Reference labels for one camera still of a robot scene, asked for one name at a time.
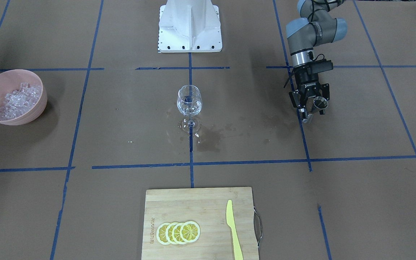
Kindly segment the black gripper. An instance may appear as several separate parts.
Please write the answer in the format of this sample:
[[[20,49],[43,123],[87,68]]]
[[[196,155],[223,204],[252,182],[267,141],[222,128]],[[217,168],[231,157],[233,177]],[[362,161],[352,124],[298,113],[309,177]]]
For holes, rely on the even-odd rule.
[[[294,76],[296,89],[289,92],[291,103],[294,108],[299,109],[302,123],[311,122],[311,113],[305,108],[310,97],[323,97],[330,100],[330,85],[321,84],[317,72],[312,69],[293,69],[291,76]],[[318,107],[319,114],[325,115],[326,106]]]

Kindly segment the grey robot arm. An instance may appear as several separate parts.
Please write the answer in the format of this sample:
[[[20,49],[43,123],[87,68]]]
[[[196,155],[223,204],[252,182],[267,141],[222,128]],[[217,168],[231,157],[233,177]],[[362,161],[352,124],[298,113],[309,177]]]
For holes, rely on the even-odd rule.
[[[300,0],[299,18],[286,26],[295,89],[289,92],[291,103],[301,114],[302,122],[311,121],[314,113],[325,114],[330,100],[330,85],[319,81],[319,74],[334,69],[332,61],[314,48],[342,40],[348,31],[343,18],[334,18],[330,11],[343,0]]]

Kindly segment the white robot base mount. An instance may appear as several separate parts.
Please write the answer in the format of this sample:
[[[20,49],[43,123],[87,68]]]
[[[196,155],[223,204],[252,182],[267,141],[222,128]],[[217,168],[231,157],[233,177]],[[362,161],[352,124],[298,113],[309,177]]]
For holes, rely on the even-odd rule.
[[[159,53],[222,51],[220,12],[211,0],[168,0],[159,15]]]

